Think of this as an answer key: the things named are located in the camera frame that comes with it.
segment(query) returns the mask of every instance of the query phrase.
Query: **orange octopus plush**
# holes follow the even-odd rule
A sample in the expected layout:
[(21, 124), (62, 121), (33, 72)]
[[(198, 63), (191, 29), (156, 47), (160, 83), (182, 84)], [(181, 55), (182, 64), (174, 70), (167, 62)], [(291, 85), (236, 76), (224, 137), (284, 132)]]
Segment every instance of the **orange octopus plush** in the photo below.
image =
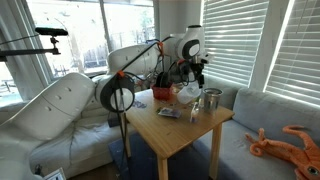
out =
[(282, 130), (285, 133), (299, 136), (304, 142), (304, 150), (286, 142), (266, 139), (264, 129), (260, 128), (257, 141), (246, 133), (246, 138), (252, 143), (250, 152), (255, 156), (262, 156), (262, 150), (264, 150), (270, 155), (292, 162), (297, 166), (295, 173), (298, 180), (320, 180), (320, 148), (307, 133), (297, 130), (301, 128), (304, 127), (290, 125)]

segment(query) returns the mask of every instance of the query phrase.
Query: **white blinds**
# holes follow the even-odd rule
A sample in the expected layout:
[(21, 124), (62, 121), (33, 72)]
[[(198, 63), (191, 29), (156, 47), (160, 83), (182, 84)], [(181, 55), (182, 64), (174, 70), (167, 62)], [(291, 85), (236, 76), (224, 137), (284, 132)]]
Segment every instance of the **white blinds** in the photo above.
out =
[(320, 105), (320, 1), (295, 1), (266, 92)]
[(214, 56), (204, 69), (207, 75), (249, 85), (268, 2), (205, 1), (205, 48)]

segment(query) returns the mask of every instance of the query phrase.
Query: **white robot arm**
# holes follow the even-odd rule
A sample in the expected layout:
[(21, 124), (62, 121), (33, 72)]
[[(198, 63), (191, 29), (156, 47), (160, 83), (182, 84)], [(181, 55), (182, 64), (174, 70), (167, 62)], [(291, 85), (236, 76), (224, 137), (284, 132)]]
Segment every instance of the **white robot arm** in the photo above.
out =
[[(201, 77), (199, 70), (202, 70), (204, 60), (198, 57), (206, 57), (203, 43), (202, 28), (190, 26), (182, 39), (170, 38), (165, 42), (164, 53), (175, 61), (184, 59), (189, 64), (188, 71), (196, 74), (195, 77)], [(108, 59), (111, 71), (107, 75), (92, 80), (79, 73), (66, 75), (1, 124), (0, 179), (42, 179), (30, 170), (32, 150), (58, 136), (92, 97), (113, 112), (129, 109), (134, 101), (133, 82), (123, 72), (147, 74), (154, 69), (157, 57), (161, 55), (154, 47), (147, 51), (145, 48), (145, 45), (139, 45), (112, 52)], [(182, 68), (177, 69), (172, 74), (185, 75), (181, 74)]]

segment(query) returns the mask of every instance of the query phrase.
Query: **robot camera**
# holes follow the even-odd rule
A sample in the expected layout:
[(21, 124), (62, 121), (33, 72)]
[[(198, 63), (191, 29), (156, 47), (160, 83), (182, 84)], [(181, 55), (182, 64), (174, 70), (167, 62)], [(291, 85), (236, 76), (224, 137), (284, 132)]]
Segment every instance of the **robot camera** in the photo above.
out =
[(64, 29), (55, 29), (55, 28), (43, 28), (43, 27), (37, 27), (35, 29), (35, 31), (37, 33), (39, 33), (40, 35), (49, 35), (49, 36), (67, 36), (68, 35), (68, 31), (64, 30)]

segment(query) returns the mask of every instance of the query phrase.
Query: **blue rug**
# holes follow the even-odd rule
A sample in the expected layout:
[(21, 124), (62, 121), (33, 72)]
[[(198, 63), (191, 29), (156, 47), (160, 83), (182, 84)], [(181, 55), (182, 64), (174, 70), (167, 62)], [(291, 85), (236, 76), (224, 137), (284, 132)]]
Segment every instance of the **blue rug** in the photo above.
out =
[[(127, 161), (123, 153), (122, 140), (108, 145), (111, 156), (119, 168), (122, 180), (157, 180), (157, 156), (138, 133), (130, 136), (131, 158)], [(207, 180), (209, 160), (192, 145), (182, 149), (168, 159), (170, 180)]]

